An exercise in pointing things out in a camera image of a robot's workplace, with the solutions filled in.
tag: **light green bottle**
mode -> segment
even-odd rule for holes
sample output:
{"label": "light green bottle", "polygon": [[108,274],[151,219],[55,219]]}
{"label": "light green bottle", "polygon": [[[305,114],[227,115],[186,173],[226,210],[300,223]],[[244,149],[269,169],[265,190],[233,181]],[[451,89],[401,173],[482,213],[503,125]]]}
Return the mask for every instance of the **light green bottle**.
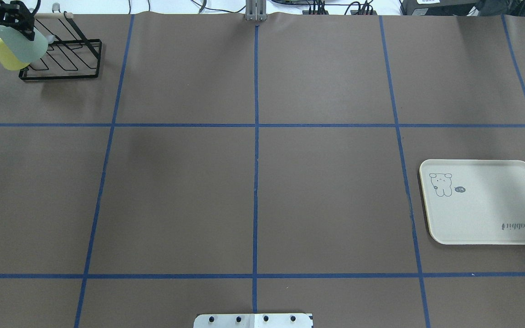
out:
{"label": "light green bottle", "polygon": [[0,25],[0,38],[21,62],[35,62],[48,50],[48,40],[34,27],[34,40],[26,39],[12,27]]}

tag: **yellow bottle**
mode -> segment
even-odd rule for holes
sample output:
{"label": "yellow bottle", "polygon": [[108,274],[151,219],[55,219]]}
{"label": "yellow bottle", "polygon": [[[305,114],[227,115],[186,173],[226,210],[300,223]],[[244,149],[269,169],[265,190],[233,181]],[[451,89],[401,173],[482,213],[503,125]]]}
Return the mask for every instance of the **yellow bottle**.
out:
{"label": "yellow bottle", "polygon": [[21,62],[17,59],[2,39],[0,39],[0,63],[9,71],[18,71],[30,64],[28,62]]}

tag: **black metal rack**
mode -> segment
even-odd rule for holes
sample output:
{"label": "black metal rack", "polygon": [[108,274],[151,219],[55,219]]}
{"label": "black metal rack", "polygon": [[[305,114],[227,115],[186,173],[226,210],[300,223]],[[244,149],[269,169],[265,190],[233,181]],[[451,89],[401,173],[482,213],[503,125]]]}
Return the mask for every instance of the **black metal rack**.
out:
{"label": "black metal rack", "polygon": [[58,19],[58,21],[68,31],[72,40],[61,39],[57,33],[53,33],[36,16],[37,23],[54,36],[54,42],[48,46],[44,57],[19,71],[21,80],[46,81],[98,77],[103,49],[102,41],[100,39],[87,39],[71,14],[67,15],[67,12],[64,12],[63,16],[73,31],[62,19]]}

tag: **wire rack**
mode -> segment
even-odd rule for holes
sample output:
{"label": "wire rack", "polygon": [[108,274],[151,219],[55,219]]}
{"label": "wire rack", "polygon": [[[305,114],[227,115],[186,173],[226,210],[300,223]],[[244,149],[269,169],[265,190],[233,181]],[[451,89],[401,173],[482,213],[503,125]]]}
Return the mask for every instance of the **wire rack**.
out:
{"label": "wire rack", "polygon": [[[59,79],[96,78],[100,72],[103,43],[100,39],[87,39],[75,23],[71,13],[55,13],[56,19],[42,23],[44,18],[54,14],[36,15],[36,27],[45,35],[53,36],[46,54],[37,62],[32,62],[19,71],[23,81],[46,81]],[[61,29],[57,33],[52,29]]]}

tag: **bottle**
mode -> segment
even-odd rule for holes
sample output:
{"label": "bottle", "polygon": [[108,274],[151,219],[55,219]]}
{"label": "bottle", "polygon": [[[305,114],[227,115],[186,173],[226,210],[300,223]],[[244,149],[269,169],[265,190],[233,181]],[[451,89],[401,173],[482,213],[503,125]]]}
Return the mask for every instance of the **bottle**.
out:
{"label": "bottle", "polygon": [[22,62],[17,59],[2,39],[0,39],[0,63],[9,71],[18,71],[30,64],[29,62]]}
{"label": "bottle", "polygon": [[48,40],[34,27],[34,40],[30,41],[13,27],[0,25],[0,39],[21,62],[35,62],[48,50]]}

